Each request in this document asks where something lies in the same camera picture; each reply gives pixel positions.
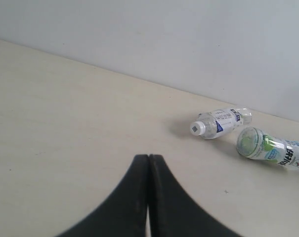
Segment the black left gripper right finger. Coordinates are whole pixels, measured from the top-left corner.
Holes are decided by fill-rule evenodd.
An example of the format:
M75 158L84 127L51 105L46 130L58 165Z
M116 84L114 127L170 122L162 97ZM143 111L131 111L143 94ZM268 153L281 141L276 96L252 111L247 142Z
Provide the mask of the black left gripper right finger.
M200 207L161 155L150 155L148 207L153 237L238 237Z

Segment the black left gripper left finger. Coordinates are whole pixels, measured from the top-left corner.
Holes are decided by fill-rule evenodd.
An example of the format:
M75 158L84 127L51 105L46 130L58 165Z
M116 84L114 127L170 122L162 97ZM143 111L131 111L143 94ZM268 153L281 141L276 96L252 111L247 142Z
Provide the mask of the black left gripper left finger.
M110 195L61 237L146 236L148 155L136 155Z

